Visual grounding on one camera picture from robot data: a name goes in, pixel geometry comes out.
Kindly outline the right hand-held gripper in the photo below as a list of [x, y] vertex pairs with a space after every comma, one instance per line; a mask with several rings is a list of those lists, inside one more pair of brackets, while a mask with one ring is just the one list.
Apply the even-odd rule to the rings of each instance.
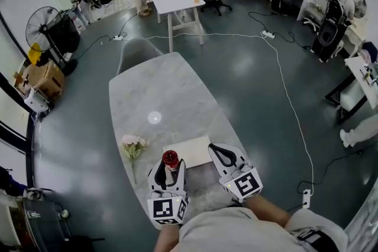
[[[243, 203], [262, 191], [263, 185], [257, 169], [243, 163], [246, 156], [238, 147], [225, 143], [210, 143], [208, 153], [219, 175], [222, 176], [219, 179], [220, 184], [234, 200]], [[238, 167], [227, 173], [226, 167], [231, 166]]]

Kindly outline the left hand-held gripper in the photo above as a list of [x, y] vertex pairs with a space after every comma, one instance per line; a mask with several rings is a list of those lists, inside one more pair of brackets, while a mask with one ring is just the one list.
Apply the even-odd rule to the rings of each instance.
[[[185, 161], [181, 159], [172, 173], [176, 189], [184, 188], [185, 172]], [[166, 181], [165, 163], [159, 159], [148, 174], [148, 184], [152, 189], [147, 200], [149, 218], [159, 225], [180, 225], [188, 207], [188, 195], [183, 190], [166, 190]]]

